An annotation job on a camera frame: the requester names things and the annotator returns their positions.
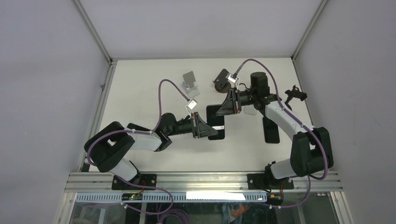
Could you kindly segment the black phone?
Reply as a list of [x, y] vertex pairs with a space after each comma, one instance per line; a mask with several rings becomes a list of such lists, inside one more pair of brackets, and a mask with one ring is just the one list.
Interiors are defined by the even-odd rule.
[[142, 126], [133, 124], [133, 123], [129, 123], [129, 124], [127, 125], [127, 128], [128, 128], [128, 129], [131, 129], [131, 130], [134, 129], [134, 130], [136, 130], [136, 131], [141, 131], [141, 132], [150, 132], [150, 131], [151, 131], [151, 130], [148, 129], [148, 128], [145, 128], [145, 127], [142, 127]]
[[223, 140], [225, 138], [225, 119], [224, 116], [216, 116], [216, 112], [221, 105], [208, 105], [206, 107], [207, 124], [217, 130], [217, 135], [208, 137], [208, 140]]
[[268, 144], [279, 144], [280, 136], [278, 125], [267, 117], [263, 117], [262, 122], [265, 142]]

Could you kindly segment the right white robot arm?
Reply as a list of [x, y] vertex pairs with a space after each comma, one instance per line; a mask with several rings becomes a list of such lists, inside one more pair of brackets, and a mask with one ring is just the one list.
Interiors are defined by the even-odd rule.
[[270, 92], [268, 77], [264, 72], [250, 75], [250, 87], [244, 91], [236, 87], [228, 90], [226, 99], [216, 111], [216, 116], [234, 115], [244, 106], [253, 106], [263, 115], [266, 143], [280, 142], [282, 129], [291, 139], [290, 157], [272, 162], [264, 174], [253, 178], [258, 187], [275, 189], [290, 177], [311, 177], [319, 171], [327, 171], [334, 165], [331, 139], [324, 127], [314, 127], [302, 122], [278, 95]]

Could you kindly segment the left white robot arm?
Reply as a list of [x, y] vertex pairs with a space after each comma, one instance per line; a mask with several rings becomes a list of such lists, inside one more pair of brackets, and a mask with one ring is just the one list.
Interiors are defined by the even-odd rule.
[[188, 133], [193, 138], [200, 139], [216, 135], [218, 131], [209, 126], [198, 112], [180, 120], [176, 120], [172, 113], [165, 113], [153, 131], [133, 123], [124, 127], [120, 122], [114, 121], [90, 138], [85, 143], [84, 150], [87, 158], [100, 172], [110, 172], [122, 178], [122, 183], [128, 189], [136, 189], [141, 183], [141, 173], [125, 158], [127, 152], [161, 152], [172, 143], [171, 136]]

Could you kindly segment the silver phone stand right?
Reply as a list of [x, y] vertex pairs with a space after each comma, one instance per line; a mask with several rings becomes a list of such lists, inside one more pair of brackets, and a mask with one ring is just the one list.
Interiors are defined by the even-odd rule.
[[244, 106], [244, 113], [249, 115], [256, 115], [257, 110], [254, 108], [253, 105]]

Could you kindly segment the silver phone stand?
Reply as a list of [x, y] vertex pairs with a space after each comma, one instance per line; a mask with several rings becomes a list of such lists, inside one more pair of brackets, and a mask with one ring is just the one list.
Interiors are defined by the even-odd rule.
[[193, 71], [183, 74], [183, 89], [190, 98], [200, 94]]
[[257, 110], [254, 108], [253, 105], [244, 106], [244, 113], [249, 115], [256, 115]]

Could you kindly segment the black stand wooden base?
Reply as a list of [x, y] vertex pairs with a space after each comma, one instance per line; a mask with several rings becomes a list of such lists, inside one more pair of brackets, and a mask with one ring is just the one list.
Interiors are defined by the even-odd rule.
[[228, 70], [222, 69], [218, 76], [214, 79], [214, 88], [217, 92], [228, 93], [228, 90], [231, 88], [231, 83], [227, 79], [228, 75]]

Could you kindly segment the silver phone stand left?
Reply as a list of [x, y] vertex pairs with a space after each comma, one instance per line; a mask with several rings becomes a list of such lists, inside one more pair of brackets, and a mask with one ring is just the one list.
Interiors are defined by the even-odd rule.
[[193, 71], [183, 74], [183, 89], [190, 98], [200, 94]]

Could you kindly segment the black round-base clamp stand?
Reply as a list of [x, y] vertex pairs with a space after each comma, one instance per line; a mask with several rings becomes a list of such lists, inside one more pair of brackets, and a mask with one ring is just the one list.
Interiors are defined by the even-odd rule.
[[285, 105], [292, 111], [292, 107], [290, 106], [289, 102], [294, 99], [297, 98], [300, 101], [305, 101], [308, 98], [307, 93], [300, 91], [300, 89], [294, 85], [290, 90], [286, 90], [285, 94], [287, 95], [287, 98], [285, 100]]

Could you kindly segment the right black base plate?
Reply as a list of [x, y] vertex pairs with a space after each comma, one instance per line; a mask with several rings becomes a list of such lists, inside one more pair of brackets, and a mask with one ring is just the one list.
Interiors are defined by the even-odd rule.
[[294, 183], [288, 178], [276, 179], [269, 177], [265, 173], [250, 173], [247, 174], [248, 189], [262, 189], [262, 190], [280, 190], [283, 189], [294, 189]]

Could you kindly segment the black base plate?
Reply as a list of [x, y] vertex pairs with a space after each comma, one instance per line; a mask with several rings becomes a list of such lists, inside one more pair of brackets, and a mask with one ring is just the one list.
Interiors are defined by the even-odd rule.
[[294, 189], [294, 183], [288, 178], [276, 179], [269, 177], [265, 173], [250, 173], [247, 174], [248, 189], [262, 189], [262, 190], [280, 190], [283, 189]]
[[134, 185], [139, 185], [139, 187], [126, 184], [119, 177], [114, 176], [111, 189], [112, 190], [142, 190], [142, 189], [154, 190], [153, 187], [156, 187], [156, 183], [157, 183], [157, 174], [153, 174], [153, 173], [140, 174], [131, 181], [129, 181], [129, 183], [132, 183]]

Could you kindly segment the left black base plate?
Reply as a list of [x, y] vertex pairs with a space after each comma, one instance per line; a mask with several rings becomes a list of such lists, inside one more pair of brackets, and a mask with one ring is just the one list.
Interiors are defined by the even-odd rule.
[[156, 187], [156, 183], [157, 183], [157, 174], [153, 174], [153, 173], [140, 174], [131, 181], [129, 181], [129, 183], [132, 183], [134, 185], [139, 185], [139, 187], [126, 184], [119, 177], [114, 176], [111, 189], [112, 190], [142, 190], [142, 189], [154, 190], [153, 187]]

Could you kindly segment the aluminium mounting rail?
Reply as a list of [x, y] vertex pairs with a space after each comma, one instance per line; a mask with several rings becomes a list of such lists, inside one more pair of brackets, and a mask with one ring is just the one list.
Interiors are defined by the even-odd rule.
[[[247, 190], [251, 181], [249, 172], [158, 172], [156, 179], [145, 181], [169, 192], [186, 191], [242, 191]], [[114, 184], [111, 173], [74, 172], [70, 173], [65, 192], [111, 192]], [[339, 175], [329, 172], [324, 180], [311, 179], [312, 192], [343, 191]]]

